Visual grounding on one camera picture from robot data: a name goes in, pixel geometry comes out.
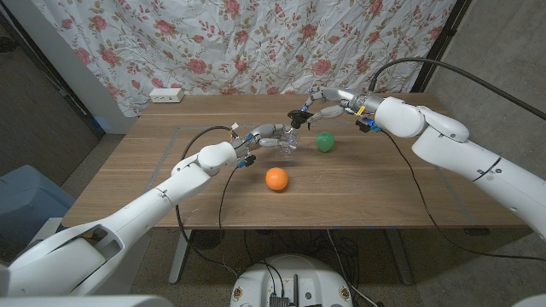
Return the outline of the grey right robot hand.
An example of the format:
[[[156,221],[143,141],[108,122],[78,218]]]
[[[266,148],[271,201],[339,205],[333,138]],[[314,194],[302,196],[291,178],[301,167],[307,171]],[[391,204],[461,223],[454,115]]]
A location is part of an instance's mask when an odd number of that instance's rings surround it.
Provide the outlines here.
[[[356,90],[339,87],[316,87],[309,89],[311,95],[305,101],[302,107],[303,112],[307,112],[315,101],[330,101],[334,105],[325,107],[318,113],[314,113],[307,119],[307,122],[314,122],[320,119],[337,118],[343,113],[350,113],[360,116],[362,114],[372,114],[377,111],[384,98],[371,94],[364,94]]]

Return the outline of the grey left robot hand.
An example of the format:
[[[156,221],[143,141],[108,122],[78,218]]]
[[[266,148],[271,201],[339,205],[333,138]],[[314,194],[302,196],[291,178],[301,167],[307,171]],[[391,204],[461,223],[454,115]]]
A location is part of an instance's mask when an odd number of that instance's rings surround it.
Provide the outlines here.
[[[239,157],[259,148],[280,148],[282,154],[290,154],[296,150],[298,141],[299,130],[291,125],[265,124],[244,137],[236,138],[232,147]]]

